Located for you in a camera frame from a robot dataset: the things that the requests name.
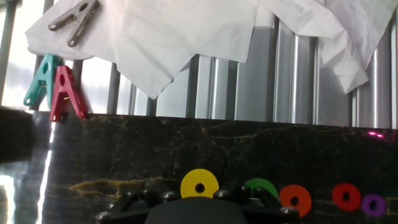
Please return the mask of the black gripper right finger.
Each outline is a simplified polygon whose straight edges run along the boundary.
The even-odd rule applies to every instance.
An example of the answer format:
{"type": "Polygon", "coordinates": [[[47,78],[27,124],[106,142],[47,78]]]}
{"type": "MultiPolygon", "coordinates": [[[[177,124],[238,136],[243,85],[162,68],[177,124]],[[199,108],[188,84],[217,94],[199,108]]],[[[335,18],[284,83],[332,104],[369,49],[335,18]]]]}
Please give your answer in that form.
{"type": "Polygon", "coordinates": [[[223,185],[214,193],[214,199],[231,202],[248,223],[299,223],[299,212],[282,206],[268,190],[254,190],[241,185],[223,185]]]}

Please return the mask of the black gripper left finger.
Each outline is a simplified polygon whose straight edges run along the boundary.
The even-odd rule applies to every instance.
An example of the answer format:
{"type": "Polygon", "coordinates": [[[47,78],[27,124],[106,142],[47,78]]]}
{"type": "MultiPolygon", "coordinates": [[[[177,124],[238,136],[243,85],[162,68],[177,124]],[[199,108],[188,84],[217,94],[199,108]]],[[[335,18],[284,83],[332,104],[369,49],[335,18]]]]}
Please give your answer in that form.
{"type": "Polygon", "coordinates": [[[149,213],[158,205],[180,199],[180,194],[167,186],[144,188],[128,192],[109,209],[95,215],[95,224],[145,223],[149,213]]]}

